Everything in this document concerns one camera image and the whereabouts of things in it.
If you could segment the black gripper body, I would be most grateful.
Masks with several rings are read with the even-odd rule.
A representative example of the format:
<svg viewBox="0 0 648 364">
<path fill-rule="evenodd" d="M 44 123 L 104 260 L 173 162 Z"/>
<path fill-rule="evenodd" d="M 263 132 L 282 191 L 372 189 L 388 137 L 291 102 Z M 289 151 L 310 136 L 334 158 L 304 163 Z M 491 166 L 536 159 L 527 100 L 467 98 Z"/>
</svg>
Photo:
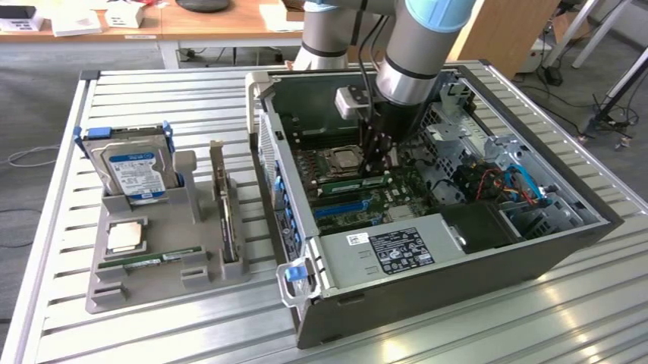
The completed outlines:
<svg viewBox="0 0 648 364">
<path fill-rule="evenodd" d="M 394 144 L 404 142 L 417 129 L 422 104 L 397 105 L 380 102 L 374 107 L 373 127 L 377 149 L 389 150 Z"/>
</svg>

